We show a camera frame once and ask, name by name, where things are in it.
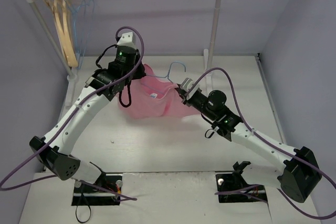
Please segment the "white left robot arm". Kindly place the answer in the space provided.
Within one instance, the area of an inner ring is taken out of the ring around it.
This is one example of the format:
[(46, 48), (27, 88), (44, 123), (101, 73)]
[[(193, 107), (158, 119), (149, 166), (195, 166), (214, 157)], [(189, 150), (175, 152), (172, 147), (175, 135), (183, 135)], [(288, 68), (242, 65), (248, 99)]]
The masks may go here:
[(37, 159), (61, 180), (85, 181), (92, 192), (105, 186), (104, 172), (92, 163), (75, 158), (71, 152), (92, 119), (130, 84), (132, 69), (139, 67), (140, 54), (129, 46), (117, 46), (115, 60), (97, 69), (86, 81), (78, 99), (57, 125), (29, 145)]

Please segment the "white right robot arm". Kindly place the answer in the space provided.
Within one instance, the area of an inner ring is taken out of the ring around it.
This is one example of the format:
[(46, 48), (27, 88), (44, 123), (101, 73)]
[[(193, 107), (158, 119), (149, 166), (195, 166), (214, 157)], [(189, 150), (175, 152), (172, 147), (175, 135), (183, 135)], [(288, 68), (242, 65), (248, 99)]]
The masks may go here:
[(311, 149), (300, 149), (282, 144), (259, 131), (247, 128), (240, 116), (226, 106), (225, 93), (214, 90), (209, 96), (201, 89), (190, 97), (181, 87), (176, 88), (182, 102), (200, 112), (216, 133), (230, 142), (240, 144), (272, 166), (254, 166), (250, 161), (234, 164), (233, 184), (238, 188), (261, 184), (281, 189), (290, 199), (303, 203), (321, 180), (318, 163)]

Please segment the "pink t shirt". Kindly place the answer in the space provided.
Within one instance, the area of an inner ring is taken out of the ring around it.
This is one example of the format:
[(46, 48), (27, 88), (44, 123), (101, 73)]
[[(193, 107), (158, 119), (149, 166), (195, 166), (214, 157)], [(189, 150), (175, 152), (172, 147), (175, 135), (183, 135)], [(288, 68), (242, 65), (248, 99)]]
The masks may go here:
[(131, 105), (127, 108), (118, 102), (118, 107), (123, 113), (133, 119), (161, 116), (183, 118), (199, 114), (195, 108), (182, 103), (176, 91), (176, 83), (159, 80), (153, 76), (153, 69), (149, 65), (143, 66), (146, 76), (132, 80), (130, 87), (122, 91), (121, 101), (128, 103), (131, 100)]

